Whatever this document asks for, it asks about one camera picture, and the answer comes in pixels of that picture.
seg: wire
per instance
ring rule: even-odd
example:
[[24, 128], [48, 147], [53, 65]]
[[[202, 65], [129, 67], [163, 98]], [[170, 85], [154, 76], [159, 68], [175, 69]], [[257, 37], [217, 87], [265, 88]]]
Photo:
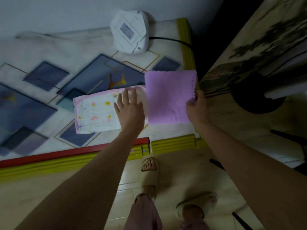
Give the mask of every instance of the wire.
[[175, 42], [182, 43], [182, 44], [184, 44], [185, 46], [188, 46], [190, 49], [193, 50], [192, 45], [190, 45], [190, 44], [187, 43], [187, 42], [183, 42], [183, 41], [181, 41], [181, 40], [176, 40], [176, 39], [173, 39], [173, 38], [164, 38], [164, 37], [149, 37], [149, 39], [165, 39], [165, 40], [175, 41]]
[[69, 40], [69, 41], [74, 41], [74, 40], [83, 40], [83, 39], [91, 39], [91, 38], [98, 38], [104, 35], [111, 35], [112, 33], [104, 33], [104, 34], [99, 34], [95, 36], [89, 36], [89, 37], [81, 37], [81, 38], [65, 38], [65, 37], [60, 37], [56, 36], [53, 34], [43, 34], [43, 33], [38, 33], [34, 31], [24, 31], [15, 36], [15, 38], [27, 38], [27, 37], [32, 37], [32, 36], [42, 36], [42, 37], [47, 37], [47, 38], [56, 38], [56, 39], [62, 39], [62, 40]]
[[297, 54], [297, 55], [295, 55], [294, 57], [291, 57], [290, 59], [286, 60], [286, 61], [283, 62], [280, 66], [278, 66], [276, 69], [274, 69], [272, 72], [270, 72], [268, 75], [266, 75], [266, 77], [272, 75], [272, 74], [275, 73], [278, 69], [280, 69], [282, 66], [284, 66], [286, 63], [288, 63], [288, 62], [291, 61], [292, 59], [294, 59], [294, 58], [296, 58], [296, 57], [298, 57], [298, 56], [300, 56], [300, 55], [302, 55], [302, 54], [304, 54], [304, 53], [306, 53], [306, 52], [307, 52], [307, 50], [305, 50], [305, 51], [301, 52], [300, 54]]

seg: red strip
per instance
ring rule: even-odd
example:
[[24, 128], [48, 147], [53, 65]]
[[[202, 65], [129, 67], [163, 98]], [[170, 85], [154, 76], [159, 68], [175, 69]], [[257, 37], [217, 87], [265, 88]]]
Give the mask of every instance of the red strip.
[[[148, 137], [136, 139], [134, 145], [146, 144], [146, 143], [149, 143]], [[42, 153], [42, 154], [37, 154], [37, 155], [32, 155], [32, 156], [25, 156], [25, 157], [20, 157], [20, 158], [3, 160], [3, 161], [0, 161], [0, 168], [25, 165], [25, 164], [34, 163], [34, 162], [47, 161], [47, 160], [68, 157], [68, 156], [75, 156], [75, 155], [91, 153], [91, 152], [98, 152], [98, 151], [103, 150], [107, 145], [108, 143], [105, 143], [105, 144], [93, 145], [93, 146], [88, 146], [88, 147], [74, 148], [74, 149], [68, 149], [68, 150], [63, 150], [63, 151]]]

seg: white electronic device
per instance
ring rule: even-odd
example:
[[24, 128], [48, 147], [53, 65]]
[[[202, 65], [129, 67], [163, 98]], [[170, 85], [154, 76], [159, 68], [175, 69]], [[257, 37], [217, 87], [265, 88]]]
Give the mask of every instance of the white electronic device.
[[142, 11], [119, 10], [111, 21], [116, 49], [124, 54], [139, 54], [147, 50], [149, 40], [148, 18]]

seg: person's right arm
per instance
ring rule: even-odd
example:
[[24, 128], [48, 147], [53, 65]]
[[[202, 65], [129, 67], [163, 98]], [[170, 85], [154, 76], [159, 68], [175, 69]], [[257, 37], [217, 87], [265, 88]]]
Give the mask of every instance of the person's right arm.
[[267, 230], [307, 229], [307, 177], [240, 143], [208, 118], [204, 93], [187, 114]]

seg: label sticker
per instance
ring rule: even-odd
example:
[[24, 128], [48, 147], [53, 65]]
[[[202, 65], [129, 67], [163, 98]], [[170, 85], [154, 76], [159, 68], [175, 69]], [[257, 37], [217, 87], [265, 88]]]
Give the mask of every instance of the label sticker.
[[134, 32], [126, 25], [126, 23], [122, 24], [120, 30], [128, 37], [128, 39], [132, 39], [134, 36]]

